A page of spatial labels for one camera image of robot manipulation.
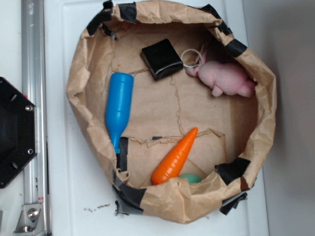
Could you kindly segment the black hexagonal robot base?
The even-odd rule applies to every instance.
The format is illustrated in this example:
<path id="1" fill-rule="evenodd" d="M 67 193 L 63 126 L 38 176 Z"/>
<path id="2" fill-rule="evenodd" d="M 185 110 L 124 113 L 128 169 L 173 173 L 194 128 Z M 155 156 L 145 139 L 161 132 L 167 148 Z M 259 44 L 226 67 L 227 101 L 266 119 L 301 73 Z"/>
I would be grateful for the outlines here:
<path id="1" fill-rule="evenodd" d="M 0 78 L 0 187 L 6 188 L 36 156 L 35 111 L 4 77 Z"/>

